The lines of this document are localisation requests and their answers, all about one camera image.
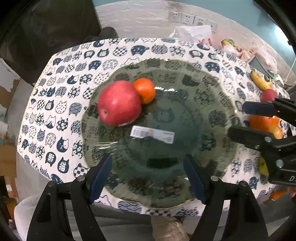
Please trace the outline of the banana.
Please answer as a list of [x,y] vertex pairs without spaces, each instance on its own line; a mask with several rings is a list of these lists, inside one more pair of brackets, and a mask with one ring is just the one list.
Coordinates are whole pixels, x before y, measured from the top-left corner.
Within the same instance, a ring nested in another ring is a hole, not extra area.
[[267,90],[267,89],[272,89],[272,84],[271,82],[267,82],[264,78],[261,78],[260,75],[255,72],[255,71],[251,71],[251,79],[254,82],[254,84],[261,90]]
[[258,160],[258,170],[261,175],[264,175],[266,177],[269,176],[269,171],[268,171],[266,162],[262,157],[260,157]]

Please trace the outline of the dark red apple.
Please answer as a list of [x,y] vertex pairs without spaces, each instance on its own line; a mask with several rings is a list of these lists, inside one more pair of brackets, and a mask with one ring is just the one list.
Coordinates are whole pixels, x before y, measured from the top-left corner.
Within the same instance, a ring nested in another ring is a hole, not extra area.
[[262,92],[261,103],[267,103],[269,101],[274,101],[278,97],[278,94],[273,89],[266,89]]

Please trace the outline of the green patterned plate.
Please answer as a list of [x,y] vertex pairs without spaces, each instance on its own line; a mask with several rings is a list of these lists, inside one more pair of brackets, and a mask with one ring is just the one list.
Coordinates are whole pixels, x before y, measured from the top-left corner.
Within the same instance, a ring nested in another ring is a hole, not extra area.
[[[129,125],[104,124],[97,111],[100,94],[118,80],[147,78],[154,100]],[[236,155],[227,137],[236,116],[216,70],[202,70],[181,60],[147,59],[100,73],[81,121],[83,154],[95,166],[112,156],[107,191],[119,199],[150,208],[171,208],[193,199],[183,159],[191,155],[209,174],[222,177]]]

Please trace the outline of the large orange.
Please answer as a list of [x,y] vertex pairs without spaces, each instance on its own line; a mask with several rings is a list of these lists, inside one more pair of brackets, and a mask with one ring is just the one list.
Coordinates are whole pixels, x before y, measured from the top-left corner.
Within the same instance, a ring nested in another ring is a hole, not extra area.
[[278,126],[280,118],[277,116],[266,117],[260,115],[249,116],[249,127],[255,130],[269,132],[271,128]]

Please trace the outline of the red paper bag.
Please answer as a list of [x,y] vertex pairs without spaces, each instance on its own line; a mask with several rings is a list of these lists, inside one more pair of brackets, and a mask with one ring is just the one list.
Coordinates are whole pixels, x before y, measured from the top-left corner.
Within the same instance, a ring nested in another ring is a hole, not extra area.
[[233,55],[239,59],[244,58],[243,49],[235,44],[232,39],[224,39],[221,41],[222,50],[228,54]]

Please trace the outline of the black cylinder speaker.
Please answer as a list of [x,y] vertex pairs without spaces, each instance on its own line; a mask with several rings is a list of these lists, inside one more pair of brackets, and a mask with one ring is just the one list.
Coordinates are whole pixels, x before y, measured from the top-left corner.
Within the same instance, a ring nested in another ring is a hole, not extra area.
[[113,39],[117,38],[118,34],[116,30],[112,27],[105,27],[102,28],[99,34],[99,39],[100,40],[105,40],[105,39]]

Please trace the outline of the white wall socket strip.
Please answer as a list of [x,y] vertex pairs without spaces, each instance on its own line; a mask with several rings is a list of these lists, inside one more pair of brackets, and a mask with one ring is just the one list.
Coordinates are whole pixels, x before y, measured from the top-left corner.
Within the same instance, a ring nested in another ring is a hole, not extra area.
[[205,26],[211,27],[212,32],[217,31],[218,24],[212,20],[192,14],[180,13],[177,11],[169,11],[168,20],[172,23],[181,23],[187,26]]

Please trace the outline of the white plastic shopping bag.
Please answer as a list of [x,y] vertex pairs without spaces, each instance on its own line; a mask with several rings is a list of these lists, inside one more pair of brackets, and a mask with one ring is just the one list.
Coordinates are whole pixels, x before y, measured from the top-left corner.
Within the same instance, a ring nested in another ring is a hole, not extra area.
[[212,38],[211,27],[203,26],[177,26],[169,35],[169,38],[177,38],[182,41],[209,43]]

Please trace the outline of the small tangerine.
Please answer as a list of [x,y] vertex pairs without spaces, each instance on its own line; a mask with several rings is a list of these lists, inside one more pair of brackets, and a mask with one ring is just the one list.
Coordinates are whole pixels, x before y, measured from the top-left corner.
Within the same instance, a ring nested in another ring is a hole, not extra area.
[[141,104],[149,104],[154,100],[156,95],[156,90],[154,84],[150,79],[139,78],[132,83],[133,87],[136,89]]

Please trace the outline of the teal trash bin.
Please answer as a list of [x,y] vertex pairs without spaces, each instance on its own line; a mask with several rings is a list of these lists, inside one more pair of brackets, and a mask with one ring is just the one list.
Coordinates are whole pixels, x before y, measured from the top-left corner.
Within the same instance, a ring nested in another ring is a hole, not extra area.
[[259,54],[255,54],[255,56],[249,62],[249,65],[260,71],[264,75],[275,78],[275,73],[271,70],[271,68],[267,65],[264,58],[262,58]]

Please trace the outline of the white barcode label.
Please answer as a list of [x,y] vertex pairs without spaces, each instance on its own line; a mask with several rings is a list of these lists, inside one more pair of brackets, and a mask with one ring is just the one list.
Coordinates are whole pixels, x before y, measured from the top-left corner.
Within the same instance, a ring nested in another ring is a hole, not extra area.
[[133,126],[129,136],[133,138],[151,137],[166,144],[173,144],[175,133],[144,126]]

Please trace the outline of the yellow pear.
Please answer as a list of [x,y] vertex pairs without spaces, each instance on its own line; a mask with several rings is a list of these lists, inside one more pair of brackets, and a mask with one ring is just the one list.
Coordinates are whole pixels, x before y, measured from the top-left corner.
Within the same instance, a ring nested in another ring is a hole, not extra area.
[[283,138],[283,131],[282,131],[282,128],[279,126],[271,126],[269,128],[269,132],[272,133],[276,139]]

